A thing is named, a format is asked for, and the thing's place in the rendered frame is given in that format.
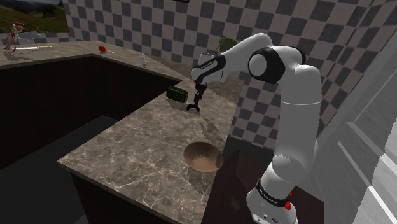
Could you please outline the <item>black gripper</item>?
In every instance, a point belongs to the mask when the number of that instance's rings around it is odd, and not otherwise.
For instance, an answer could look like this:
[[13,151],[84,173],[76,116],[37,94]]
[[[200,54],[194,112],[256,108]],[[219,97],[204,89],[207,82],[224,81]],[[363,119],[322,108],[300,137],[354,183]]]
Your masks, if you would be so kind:
[[207,90],[207,84],[196,83],[195,89],[197,92],[194,97],[194,104],[187,105],[186,110],[189,111],[190,109],[195,108],[197,112],[200,112],[200,108],[198,104],[199,104],[199,100],[202,99],[204,92]]

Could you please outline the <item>dark green box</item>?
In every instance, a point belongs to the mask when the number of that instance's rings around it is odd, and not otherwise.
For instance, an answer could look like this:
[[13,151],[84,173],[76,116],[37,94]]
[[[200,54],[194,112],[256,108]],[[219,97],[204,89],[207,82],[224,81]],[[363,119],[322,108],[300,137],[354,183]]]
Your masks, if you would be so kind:
[[177,102],[185,103],[188,100],[188,92],[175,86],[169,86],[166,91],[166,96]]

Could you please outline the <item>brown wooden bowl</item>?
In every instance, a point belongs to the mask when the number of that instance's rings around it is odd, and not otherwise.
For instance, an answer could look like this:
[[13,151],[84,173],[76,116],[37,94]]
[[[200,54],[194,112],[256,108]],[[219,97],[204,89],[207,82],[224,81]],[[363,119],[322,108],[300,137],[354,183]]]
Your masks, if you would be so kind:
[[183,156],[186,164],[199,172],[214,172],[223,165],[222,152],[207,142],[190,143],[184,149]]

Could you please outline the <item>green potted plant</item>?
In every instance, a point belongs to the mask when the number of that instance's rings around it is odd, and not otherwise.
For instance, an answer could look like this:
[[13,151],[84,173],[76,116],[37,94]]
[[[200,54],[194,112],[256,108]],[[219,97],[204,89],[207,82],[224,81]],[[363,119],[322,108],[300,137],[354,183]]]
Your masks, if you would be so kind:
[[216,51],[219,51],[221,53],[231,49],[237,44],[236,40],[233,40],[231,38],[228,38],[226,36],[221,36],[219,39],[219,45],[216,48]]

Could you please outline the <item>grey panelled door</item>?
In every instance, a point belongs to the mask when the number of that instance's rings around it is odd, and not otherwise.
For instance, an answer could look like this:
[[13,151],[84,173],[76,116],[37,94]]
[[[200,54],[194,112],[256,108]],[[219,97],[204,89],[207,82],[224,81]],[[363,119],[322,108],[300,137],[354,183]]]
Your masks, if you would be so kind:
[[331,126],[314,173],[324,224],[397,224],[397,31]]

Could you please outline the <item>window with landscape view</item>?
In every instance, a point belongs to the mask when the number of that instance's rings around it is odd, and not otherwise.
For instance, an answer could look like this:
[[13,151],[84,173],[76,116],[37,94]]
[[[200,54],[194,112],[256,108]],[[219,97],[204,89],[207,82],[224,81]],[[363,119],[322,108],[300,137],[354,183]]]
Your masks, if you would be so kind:
[[0,0],[0,33],[10,32],[17,22],[24,24],[24,32],[69,31],[62,0]]

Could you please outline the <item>doll figure with red hat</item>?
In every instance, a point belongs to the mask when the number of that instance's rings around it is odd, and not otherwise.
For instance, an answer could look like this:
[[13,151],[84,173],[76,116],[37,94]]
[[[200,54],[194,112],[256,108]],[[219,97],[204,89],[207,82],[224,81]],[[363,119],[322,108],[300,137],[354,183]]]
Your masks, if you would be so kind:
[[12,24],[11,31],[9,35],[6,37],[6,46],[5,50],[10,50],[11,45],[14,45],[13,52],[16,50],[17,40],[20,39],[19,33],[24,29],[24,24],[15,22]]

